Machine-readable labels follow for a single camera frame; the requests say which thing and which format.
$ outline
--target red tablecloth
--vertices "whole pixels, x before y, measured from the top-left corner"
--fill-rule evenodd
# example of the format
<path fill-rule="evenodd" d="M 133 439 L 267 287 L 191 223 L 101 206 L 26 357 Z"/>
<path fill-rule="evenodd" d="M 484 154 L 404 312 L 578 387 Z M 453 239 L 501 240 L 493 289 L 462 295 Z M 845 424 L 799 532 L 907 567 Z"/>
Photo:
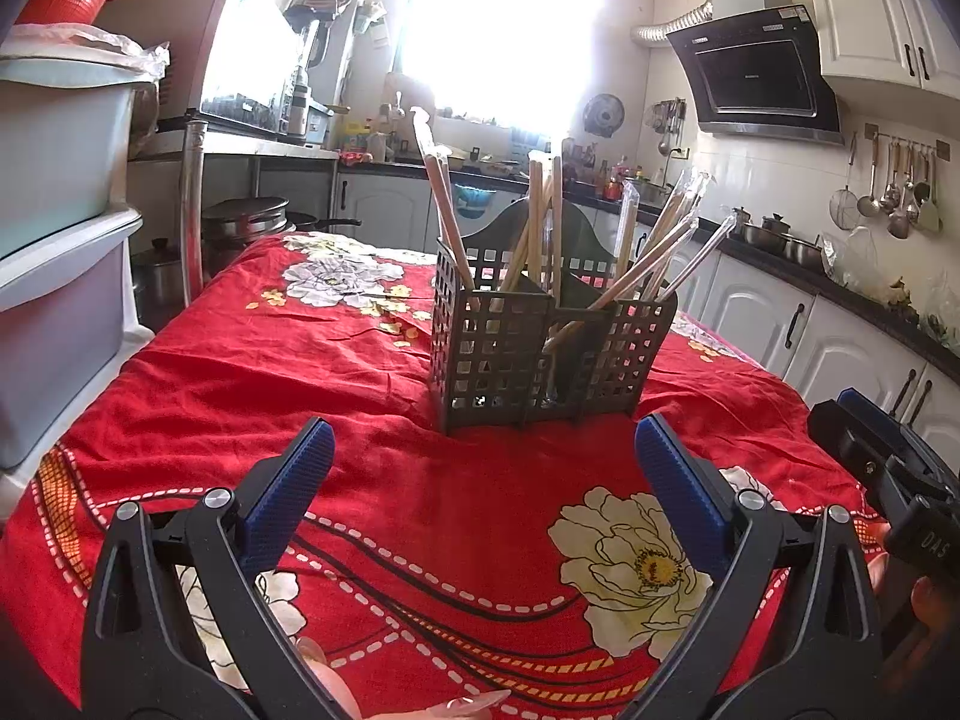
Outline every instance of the red tablecloth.
<path fill-rule="evenodd" d="M 433 269 L 370 253 L 325 236 L 255 245 L 47 455 L 0 541 L 0 602 L 75 701 L 118 503 L 192 505 L 280 453 L 310 415 L 333 426 L 336 461 L 260 586 L 365 715 L 507 686 L 502 713 L 608 720 L 688 624 L 709 579 L 647 493 L 634 420 L 440 435 L 425 384 Z M 791 511 L 838 502 L 864 517 L 861 491 L 806 437 L 798 394 L 693 323 L 675 328 L 637 416 L 664 413 L 693 454 Z M 728 683 L 749 672 L 781 581 Z M 181 582 L 218 673 L 239 683 L 192 569 Z"/>

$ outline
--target kitchen counter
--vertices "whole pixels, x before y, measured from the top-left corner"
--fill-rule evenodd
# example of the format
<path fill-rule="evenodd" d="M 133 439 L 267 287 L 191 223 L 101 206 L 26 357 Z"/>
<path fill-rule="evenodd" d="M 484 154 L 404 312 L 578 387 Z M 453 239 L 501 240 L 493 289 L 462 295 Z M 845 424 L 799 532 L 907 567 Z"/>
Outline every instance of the kitchen counter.
<path fill-rule="evenodd" d="M 350 173 L 372 173 L 373 175 L 395 175 L 404 178 L 420 178 L 426 180 L 426 169 L 421 165 L 405 165 L 395 163 L 363 163 L 353 167 L 340 167 L 341 175 Z M 455 184 L 467 184 L 477 189 L 511 191 L 516 194 L 526 194 L 528 183 L 522 180 L 496 178 L 479 175 L 475 172 L 452 170 L 450 180 Z M 608 214 L 620 213 L 620 204 L 599 199 L 593 194 L 568 194 L 566 198 L 577 205 L 595 208 Z M 661 209 L 649 205 L 641 205 L 637 210 L 637 221 L 647 226 L 653 226 Z M 693 240 L 703 244 L 717 230 L 718 224 L 713 221 L 700 219 L 700 228 L 693 234 Z M 960 357 L 949 349 L 941 346 L 930 338 L 919 327 L 915 327 L 887 310 L 880 303 L 875 303 L 863 295 L 858 295 L 841 287 L 824 274 L 815 274 L 813 271 L 801 268 L 794 263 L 776 255 L 768 254 L 745 242 L 728 239 L 720 245 L 720 251 L 728 257 L 739 260 L 759 271 L 775 276 L 799 290 L 810 295 L 822 295 L 825 299 L 847 310 L 856 317 L 870 322 L 874 327 L 899 341 L 904 346 L 920 355 L 931 365 L 939 368 L 944 375 L 949 376 L 960 385 Z"/>

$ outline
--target white flower print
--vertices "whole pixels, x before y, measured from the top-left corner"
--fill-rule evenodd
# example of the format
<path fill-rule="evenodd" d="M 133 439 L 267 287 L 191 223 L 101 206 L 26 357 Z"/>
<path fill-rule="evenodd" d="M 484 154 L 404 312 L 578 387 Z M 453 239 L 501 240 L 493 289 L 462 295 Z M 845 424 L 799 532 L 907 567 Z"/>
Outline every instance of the white flower print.
<path fill-rule="evenodd" d="M 190 610 L 190 616 L 193 617 L 193 624 L 197 627 L 200 641 L 203 642 L 203 649 L 206 650 L 206 656 L 210 658 L 214 673 L 222 682 L 234 688 L 246 689 L 247 684 L 240 674 L 240 669 L 234 664 L 227 642 L 220 635 L 220 629 L 217 628 L 217 623 L 213 619 L 210 606 L 206 603 L 197 570 L 193 567 L 179 567 L 176 571 L 179 574 L 187 608 Z M 294 637 L 306 625 L 304 615 L 290 603 L 299 594 L 296 574 L 286 571 L 268 571 L 256 578 L 256 587 L 277 618 L 283 632 L 288 637 Z"/>
<path fill-rule="evenodd" d="M 283 278 L 291 282 L 288 298 L 307 305 L 335 306 L 343 300 L 353 308 L 366 308 L 373 304 L 370 295 L 384 295 L 379 282 L 402 279 L 403 269 L 363 254 L 325 254 L 291 265 Z"/>
<path fill-rule="evenodd" d="M 563 507 L 547 533 L 570 558 L 560 581 L 589 601 L 594 643 L 614 658 L 645 644 L 652 658 L 666 658 L 712 580 L 690 565 L 656 498 L 594 488 L 582 506 Z"/>
<path fill-rule="evenodd" d="M 720 473 L 723 474 L 724 479 L 727 480 L 727 484 L 733 488 L 735 493 L 739 493 L 741 490 L 756 490 L 767 499 L 774 509 L 779 509 L 781 512 L 786 511 L 784 504 L 774 500 L 774 493 L 771 493 L 770 488 L 755 479 L 747 469 L 741 469 L 740 466 L 733 466 L 730 469 L 720 469 Z"/>

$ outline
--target pot lid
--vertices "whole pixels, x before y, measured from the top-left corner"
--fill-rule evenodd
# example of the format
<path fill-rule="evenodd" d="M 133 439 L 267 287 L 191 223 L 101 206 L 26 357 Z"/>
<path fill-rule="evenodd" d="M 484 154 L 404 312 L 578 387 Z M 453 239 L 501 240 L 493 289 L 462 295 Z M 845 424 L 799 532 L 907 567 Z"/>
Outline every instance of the pot lid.
<path fill-rule="evenodd" d="M 203 209 L 200 216 L 206 221 L 256 220 L 282 212 L 289 202 L 285 197 L 237 197 Z"/>
<path fill-rule="evenodd" d="M 150 250 L 131 255 L 131 266 L 135 268 L 156 268 L 157 266 L 179 263 L 179 249 L 171 247 L 166 238 L 152 239 L 150 245 L 152 246 Z"/>

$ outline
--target range hood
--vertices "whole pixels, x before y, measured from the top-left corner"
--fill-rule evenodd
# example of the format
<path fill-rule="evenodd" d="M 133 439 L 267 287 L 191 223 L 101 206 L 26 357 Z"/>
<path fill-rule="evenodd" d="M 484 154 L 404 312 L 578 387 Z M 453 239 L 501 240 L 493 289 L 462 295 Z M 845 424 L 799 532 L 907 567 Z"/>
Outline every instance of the range hood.
<path fill-rule="evenodd" d="M 805 6 L 709 0 L 688 17 L 685 28 L 665 37 L 683 64 L 703 132 L 843 145 L 836 95 L 821 74 L 819 37 Z M 656 28 L 645 30 L 635 39 L 659 37 Z"/>

